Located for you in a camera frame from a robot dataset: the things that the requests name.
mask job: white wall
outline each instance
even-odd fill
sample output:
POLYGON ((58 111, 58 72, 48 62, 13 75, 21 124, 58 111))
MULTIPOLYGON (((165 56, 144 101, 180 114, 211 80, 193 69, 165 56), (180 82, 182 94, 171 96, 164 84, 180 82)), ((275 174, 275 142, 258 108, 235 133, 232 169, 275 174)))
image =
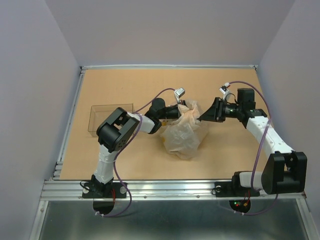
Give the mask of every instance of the white wall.
POLYGON ((257 64, 294 0, 46 0, 81 66, 257 64))
POLYGON ((306 194, 320 229, 320 1, 296 0, 258 67, 274 124, 308 157, 306 194))
POLYGON ((0 238, 28 239, 79 67, 44 0, 0 3, 0 238))

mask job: wooden table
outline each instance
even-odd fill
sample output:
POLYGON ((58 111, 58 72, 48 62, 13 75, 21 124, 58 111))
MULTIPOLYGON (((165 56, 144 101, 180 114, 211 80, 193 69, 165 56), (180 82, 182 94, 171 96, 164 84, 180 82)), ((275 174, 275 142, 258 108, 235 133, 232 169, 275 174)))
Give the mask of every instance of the wooden table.
MULTIPOLYGON (((225 82, 247 81, 259 90, 253 69, 90 69, 85 72, 65 152, 61 180, 87 180, 96 169, 99 154, 98 138, 88 132, 93 105, 134 104, 142 107, 165 88, 185 89, 183 99, 197 100, 205 111, 215 97, 222 97, 219 87, 225 82)), ((242 84, 229 89, 237 95, 242 84)), ((172 91, 161 96, 167 104, 175 102, 172 91)), ((263 101, 255 95, 256 107, 267 113, 263 101)), ((159 133, 139 133, 119 155, 116 162, 125 180, 194 180, 230 179, 236 171, 251 171, 258 143, 237 119, 209 123, 209 133, 198 148, 198 155, 183 160, 168 154, 159 133)), ((258 171, 267 158, 261 154, 258 171)))

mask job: translucent plastic bag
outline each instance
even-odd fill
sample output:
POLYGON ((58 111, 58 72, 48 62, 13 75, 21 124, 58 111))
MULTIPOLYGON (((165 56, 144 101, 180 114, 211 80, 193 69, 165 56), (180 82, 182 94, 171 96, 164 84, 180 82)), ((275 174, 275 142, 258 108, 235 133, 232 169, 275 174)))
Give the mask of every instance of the translucent plastic bag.
POLYGON ((197 120, 202 114, 197 101, 186 100, 186 105, 178 105, 181 117, 163 126, 164 132, 160 134, 166 151, 181 159, 195 157, 209 131, 207 122, 197 120))

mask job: clear plastic container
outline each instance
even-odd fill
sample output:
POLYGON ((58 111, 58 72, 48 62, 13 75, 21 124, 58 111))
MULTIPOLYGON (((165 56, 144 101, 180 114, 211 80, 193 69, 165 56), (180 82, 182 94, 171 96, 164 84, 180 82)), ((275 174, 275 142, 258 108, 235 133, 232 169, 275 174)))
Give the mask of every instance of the clear plastic container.
POLYGON ((91 107, 88 132, 92 137, 97 137, 98 127, 116 108, 123 108, 128 113, 132 113, 134 111, 134 104, 93 105, 91 107))

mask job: black wire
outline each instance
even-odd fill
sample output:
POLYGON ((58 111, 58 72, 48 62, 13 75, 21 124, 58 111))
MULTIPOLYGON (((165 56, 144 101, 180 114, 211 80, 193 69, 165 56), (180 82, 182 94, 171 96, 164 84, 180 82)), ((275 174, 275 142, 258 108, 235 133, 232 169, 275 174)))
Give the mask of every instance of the black wire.
POLYGON ((229 93, 225 96, 225 101, 226 101, 228 104, 231 103, 231 102, 228 102, 228 101, 227 101, 227 97, 228 97, 229 95, 233 95, 233 96, 234 96, 234 102, 235 102, 236 104, 238 104, 238 103, 237 103, 237 100, 236 100, 236 95, 234 95, 234 94, 231 93, 231 92, 229 92, 229 93))
POLYGON ((83 189, 85 189, 85 190, 87 190, 87 191, 90 192, 90 189, 87 188, 85 185, 83 185, 82 182, 83 182, 83 181, 80 181, 80 186, 81 186, 83 189))

